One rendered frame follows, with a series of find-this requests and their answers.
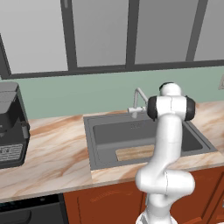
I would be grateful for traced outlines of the silver sink faucet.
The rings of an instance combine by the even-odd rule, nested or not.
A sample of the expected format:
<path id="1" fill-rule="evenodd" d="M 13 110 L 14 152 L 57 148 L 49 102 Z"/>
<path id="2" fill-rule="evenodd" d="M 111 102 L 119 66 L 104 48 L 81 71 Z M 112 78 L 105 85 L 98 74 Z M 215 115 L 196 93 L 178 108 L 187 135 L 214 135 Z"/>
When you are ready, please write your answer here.
<path id="1" fill-rule="evenodd" d="M 141 97 L 145 103 L 144 106 L 139 107 L 138 106 L 138 98 Z M 140 112 L 145 112 L 147 109 L 147 105 L 148 105 L 148 98 L 147 96 L 144 94 L 144 92 L 142 91 L 142 89 L 140 87 L 135 89 L 135 93 L 134 93 L 134 102 L 133 102 L 133 107 L 132 108 L 128 108 L 128 112 L 131 114 L 131 116 L 136 119 L 137 118 L 137 114 Z"/>

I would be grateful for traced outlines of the red-brown cupboard door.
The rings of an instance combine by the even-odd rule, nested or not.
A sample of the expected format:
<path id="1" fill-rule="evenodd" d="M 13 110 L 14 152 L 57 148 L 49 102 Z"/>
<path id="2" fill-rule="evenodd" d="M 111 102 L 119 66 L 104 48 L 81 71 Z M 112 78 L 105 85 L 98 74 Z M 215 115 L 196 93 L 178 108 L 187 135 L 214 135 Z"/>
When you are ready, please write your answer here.
<path id="1" fill-rule="evenodd" d="M 224 166 L 191 174 L 195 189 L 172 205 L 171 216 L 178 224 L 224 224 Z"/>
<path id="2" fill-rule="evenodd" d="M 69 224 L 136 224 L 144 194 L 134 181 L 65 192 Z"/>

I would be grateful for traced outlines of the wooden cutting board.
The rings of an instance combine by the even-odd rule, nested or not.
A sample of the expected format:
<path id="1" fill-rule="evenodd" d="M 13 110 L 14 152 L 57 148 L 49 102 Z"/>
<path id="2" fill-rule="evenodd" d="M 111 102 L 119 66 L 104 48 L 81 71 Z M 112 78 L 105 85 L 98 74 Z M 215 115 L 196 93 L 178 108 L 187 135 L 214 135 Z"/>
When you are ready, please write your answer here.
<path id="1" fill-rule="evenodd" d="M 128 161 L 139 158 L 149 158 L 153 155 L 154 145 L 145 145 L 138 147 L 131 147 L 125 149 L 118 149 L 115 151 L 118 161 Z"/>

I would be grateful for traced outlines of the black dishwasher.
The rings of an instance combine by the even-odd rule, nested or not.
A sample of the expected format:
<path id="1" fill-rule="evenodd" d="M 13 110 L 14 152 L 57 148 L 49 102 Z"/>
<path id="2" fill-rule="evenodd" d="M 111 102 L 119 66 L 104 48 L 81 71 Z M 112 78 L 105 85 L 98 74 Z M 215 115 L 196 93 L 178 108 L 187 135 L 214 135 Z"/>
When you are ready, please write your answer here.
<path id="1" fill-rule="evenodd" d="M 63 194 L 0 203 L 0 224 L 69 224 Z"/>

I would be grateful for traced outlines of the black coffee machine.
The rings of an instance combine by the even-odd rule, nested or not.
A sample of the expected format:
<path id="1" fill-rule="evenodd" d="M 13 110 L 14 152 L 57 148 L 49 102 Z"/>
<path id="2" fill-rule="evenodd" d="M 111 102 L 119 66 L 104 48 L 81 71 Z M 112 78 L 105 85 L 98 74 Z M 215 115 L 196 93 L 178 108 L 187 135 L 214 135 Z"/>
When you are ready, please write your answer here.
<path id="1" fill-rule="evenodd" d="M 0 169 L 25 162 L 30 141 L 30 124 L 19 85 L 0 82 Z"/>

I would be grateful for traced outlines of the grey kitchen sink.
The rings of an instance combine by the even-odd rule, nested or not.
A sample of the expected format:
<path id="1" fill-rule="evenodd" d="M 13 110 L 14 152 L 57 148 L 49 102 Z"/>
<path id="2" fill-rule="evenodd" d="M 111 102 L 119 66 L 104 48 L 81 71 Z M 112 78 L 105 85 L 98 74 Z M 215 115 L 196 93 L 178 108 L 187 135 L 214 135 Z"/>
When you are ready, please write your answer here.
<path id="1" fill-rule="evenodd" d="M 116 151 L 140 149 L 155 143 L 158 122 L 145 112 L 134 119 L 131 114 L 110 114 L 83 118 L 91 170 L 145 163 L 151 156 L 134 156 L 119 161 Z"/>

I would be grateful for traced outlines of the dark framed window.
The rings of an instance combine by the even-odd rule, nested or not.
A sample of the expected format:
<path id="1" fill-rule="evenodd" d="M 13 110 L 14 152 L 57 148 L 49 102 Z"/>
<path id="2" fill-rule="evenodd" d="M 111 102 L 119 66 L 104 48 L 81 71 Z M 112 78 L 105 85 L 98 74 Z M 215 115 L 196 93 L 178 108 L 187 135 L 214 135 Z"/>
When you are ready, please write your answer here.
<path id="1" fill-rule="evenodd" d="M 224 66 L 224 0 L 0 0 L 0 78 Z"/>

